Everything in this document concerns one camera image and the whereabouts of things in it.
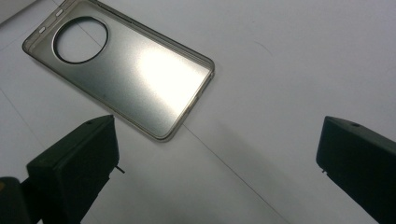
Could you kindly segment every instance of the metal pin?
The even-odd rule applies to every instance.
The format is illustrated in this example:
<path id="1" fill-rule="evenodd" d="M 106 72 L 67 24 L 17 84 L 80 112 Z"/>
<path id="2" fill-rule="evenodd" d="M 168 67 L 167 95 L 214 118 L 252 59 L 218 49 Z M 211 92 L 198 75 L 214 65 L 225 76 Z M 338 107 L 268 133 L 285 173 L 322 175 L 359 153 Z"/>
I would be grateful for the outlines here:
<path id="1" fill-rule="evenodd" d="M 119 170 L 121 173 L 125 174 L 125 171 L 123 171 L 119 166 L 116 166 L 116 169 Z"/>

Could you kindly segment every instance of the white table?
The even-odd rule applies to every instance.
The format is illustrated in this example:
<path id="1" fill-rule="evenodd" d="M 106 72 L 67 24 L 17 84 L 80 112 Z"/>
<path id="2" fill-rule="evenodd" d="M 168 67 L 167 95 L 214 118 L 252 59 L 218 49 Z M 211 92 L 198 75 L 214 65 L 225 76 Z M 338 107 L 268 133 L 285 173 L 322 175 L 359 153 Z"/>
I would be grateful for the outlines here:
<path id="1" fill-rule="evenodd" d="M 0 176 L 109 111 L 21 50 L 62 1 L 0 26 Z M 195 49 L 216 76 L 175 138 L 116 120 L 120 167 L 82 223 L 375 223 L 315 162 L 326 115 L 396 140 L 394 1 L 106 4 Z"/>

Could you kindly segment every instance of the black object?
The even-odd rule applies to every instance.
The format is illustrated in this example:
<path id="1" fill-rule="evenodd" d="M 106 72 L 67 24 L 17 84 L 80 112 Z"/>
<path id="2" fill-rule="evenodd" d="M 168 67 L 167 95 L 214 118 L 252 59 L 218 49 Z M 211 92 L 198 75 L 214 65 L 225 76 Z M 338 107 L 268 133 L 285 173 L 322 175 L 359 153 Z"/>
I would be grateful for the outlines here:
<path id="1" fill-rule="evenodd" d="M 20 181 L 14 177 L 0 178 L 0 223 L 31 223 Z"/>
<path id="2" fill-rule="evenodd" d="M 40 218 L 46 224 L 79 223 L 119 158 L 113 116 L 92 119 L 80 125 L 27 164 L 29 178 L 21 184 L 21 191 L 15 187 L 12 195 L 20 197 L 16 199 L 21 202 L 18 214 L 25 214 L 23 207 L 27 207 L 30 222 L 18 223 L 37 223 Z M 9 209 L 11 207 L 1 209 L 0 220 Z M 0 223 L 17 222 L 6 220 Z"/>
<path id="3" fill-rule="evenodd" d="M 395 142 L 357 123 L 326 117 L 317 163 L 376 221 L 396 223 Z"/>

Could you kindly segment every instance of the white backdrop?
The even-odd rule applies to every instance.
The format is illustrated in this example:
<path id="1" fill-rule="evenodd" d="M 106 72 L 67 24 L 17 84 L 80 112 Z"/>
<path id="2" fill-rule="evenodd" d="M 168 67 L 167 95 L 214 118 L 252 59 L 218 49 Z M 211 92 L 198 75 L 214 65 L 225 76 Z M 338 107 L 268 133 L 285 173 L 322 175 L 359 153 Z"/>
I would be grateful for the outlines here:
<path id="1" fill-rule="evenodd" d="M 217 73 L 169 143 L 117 120 L 127 174 L 111 176 L 85 223 L 375 223 L 315 157 L 326 115 L 396 140 L 396 2 L 103 2 Z M 55 8 L 38 1 L 0 26 L 1 175 L 13 164 L 25 178 L 39 151 L 108 113 L 21 51 Z"/>

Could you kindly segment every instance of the phone case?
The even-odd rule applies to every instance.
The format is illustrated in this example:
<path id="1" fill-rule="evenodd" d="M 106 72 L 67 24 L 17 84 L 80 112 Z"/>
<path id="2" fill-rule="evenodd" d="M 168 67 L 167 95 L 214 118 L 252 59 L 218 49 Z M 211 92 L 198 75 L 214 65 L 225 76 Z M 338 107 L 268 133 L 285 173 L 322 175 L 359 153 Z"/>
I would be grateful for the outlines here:
<path id="1" fill-rule="evenodd" d="M 58 54 L 58 36 L 87 19 L 105 27 L 106 43 L 89 60 L 70 63 Z M 22 48 L 158 141 L 175 134 L 215 72 L 204 55 L 95 0 L 64 1 Z"/>

